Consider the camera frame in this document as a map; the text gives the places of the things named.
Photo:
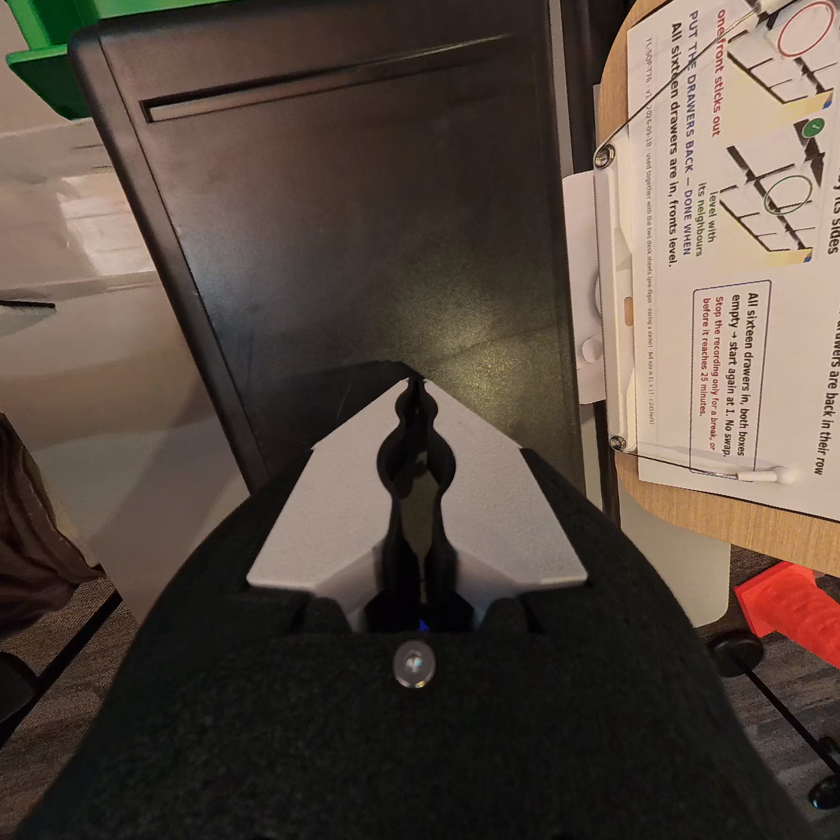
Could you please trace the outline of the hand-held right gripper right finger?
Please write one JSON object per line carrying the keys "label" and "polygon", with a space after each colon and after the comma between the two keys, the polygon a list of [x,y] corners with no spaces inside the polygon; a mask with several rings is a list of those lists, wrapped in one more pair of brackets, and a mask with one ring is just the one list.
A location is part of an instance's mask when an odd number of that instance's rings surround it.
{"label": "hand-held right gripper right finger", "polygon": [[500,599],[587,582],[519,444],[429,380],[420,416],[437,485],[423,567],[432,627],[475,627]]}

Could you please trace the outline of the red plastic object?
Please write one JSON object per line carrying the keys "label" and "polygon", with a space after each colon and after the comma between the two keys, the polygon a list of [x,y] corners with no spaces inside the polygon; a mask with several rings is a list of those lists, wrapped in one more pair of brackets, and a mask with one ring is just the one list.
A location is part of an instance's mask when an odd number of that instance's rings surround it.
{"label": "red plastic object", "polygon": [[839,667],[839,604],[816,585],[813,570],[781,561],[733,593],[754,636],[781,634]]}

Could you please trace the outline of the instruction sheet on board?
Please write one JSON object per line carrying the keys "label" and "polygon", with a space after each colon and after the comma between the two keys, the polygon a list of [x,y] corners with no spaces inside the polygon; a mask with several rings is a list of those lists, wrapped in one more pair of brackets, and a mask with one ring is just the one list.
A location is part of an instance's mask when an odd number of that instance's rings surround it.
{"label": "instruction sheet on board", "polygon": [[[627,31],[664,3],[636,2],[618,29],[605,61],[595,100],[595,137],[604,141],[608,130],[627,117]],[[716,496],[696,490],[661,486],[638,478],[638,461],[606,447],[618,488],[662,522],[723,543],[787,560],[814,571],[838,576],[839,524],[792,511]]]}

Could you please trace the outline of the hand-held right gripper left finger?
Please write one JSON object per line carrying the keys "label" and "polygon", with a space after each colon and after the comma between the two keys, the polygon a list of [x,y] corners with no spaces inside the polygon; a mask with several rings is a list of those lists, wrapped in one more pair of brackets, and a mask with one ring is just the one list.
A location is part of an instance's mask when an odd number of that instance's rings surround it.
{"label": "hand-held right gripper left finger", "polygon": [[250,587],[330,599],[355,631],[417,629],[419,562],[403,535],[396,475],[418,386],[399,381],[314,445],[247,573]]}

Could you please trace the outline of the black wheeled base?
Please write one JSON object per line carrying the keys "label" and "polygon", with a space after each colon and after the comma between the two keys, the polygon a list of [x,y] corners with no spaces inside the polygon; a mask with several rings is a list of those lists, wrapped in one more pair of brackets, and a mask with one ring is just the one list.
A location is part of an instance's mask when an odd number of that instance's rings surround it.
{"label": "black wheeled base", "polygon": [[816,782],[809,790],[807,801],[817,811],[837,812],[839,808],[838,742],[827,736],[815,738],[793,711],[756,675],[755,668],[762,663],[764,656],[762,640],[748,630],[736,629],[711,639],[708,649],[720,677],[724,679],[741,676],[747,678],[829,769],[830,773],[827,777]]}

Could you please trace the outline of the brown jacket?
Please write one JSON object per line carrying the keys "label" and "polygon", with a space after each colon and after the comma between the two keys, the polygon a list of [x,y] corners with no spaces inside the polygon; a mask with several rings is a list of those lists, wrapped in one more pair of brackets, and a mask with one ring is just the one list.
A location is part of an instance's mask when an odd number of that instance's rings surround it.
{"label": "brown jacket", "polygon": [[37,465],[2,414],[2,641],[64,608],[80,585],[102,576],[60,531]]}

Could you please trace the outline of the white sign bracket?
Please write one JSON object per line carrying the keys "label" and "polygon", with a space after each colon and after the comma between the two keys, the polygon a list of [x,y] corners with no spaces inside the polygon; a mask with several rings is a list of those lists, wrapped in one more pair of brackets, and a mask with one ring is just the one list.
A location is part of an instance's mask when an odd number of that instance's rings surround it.
{"label": "white sign bracket", "polygon": [[[574,358],[580,404],[607,400],[604,362],[605,351],[601,289],[595,231],[595,187],[593,171],[569,175],[563,179],[563,211],[572,304]],[[626,350],[620,351],[629,368],[625,371],[624,393],[635,398],[634,300],[632,297],[632,259],[623,233],[618,235],[622,262],[616,269],[620,280],[628,281],[620,292],[616,320],[622,335],[628,338]]]}

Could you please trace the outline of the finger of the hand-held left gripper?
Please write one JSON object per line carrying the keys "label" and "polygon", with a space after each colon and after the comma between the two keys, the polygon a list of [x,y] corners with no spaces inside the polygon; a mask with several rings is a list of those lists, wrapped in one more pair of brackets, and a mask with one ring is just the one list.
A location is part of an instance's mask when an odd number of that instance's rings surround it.
{"label": "finger of the hand-held left gripper", "polygon": [[1,300],[1,336],[6,337],[42,322],[56,314],[48,301]]}

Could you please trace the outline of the black drawer cabinet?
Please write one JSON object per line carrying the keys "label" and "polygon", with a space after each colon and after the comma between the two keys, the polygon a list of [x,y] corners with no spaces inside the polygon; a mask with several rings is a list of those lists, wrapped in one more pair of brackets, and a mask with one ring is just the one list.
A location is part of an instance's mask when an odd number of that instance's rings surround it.
{"label": "black drawer cabinet", "polygon": [[230,2],[70,63],[250,490],[411,371],[578,489],[548,2]]}

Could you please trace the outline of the green plastic bin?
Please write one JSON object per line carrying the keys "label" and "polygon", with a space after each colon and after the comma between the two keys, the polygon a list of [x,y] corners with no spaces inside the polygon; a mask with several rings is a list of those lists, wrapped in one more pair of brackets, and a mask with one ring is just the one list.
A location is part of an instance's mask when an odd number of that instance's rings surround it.
{"label": "green plastic bin", "polygon": [[7,1],[26,48],[6,56],[9,69],[60,117],[87,119],[88,105],[67,57],[69,38],[101,17],[94,1]]}

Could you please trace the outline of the black metal post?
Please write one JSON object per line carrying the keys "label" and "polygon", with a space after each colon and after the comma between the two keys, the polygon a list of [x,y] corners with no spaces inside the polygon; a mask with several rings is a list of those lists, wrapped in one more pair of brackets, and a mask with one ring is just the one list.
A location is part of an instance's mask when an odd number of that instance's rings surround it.
{"label": "black metal post", "polygon": [[[574,172],[592,168],[596,147],[594,87],[601,82],[606,58],[626,11],[624,2],[560,2]],[[594,420],[602,509],[608,519],[620,525],[618,480],[613,450],[608,444],[605,401],[594,404]]]}

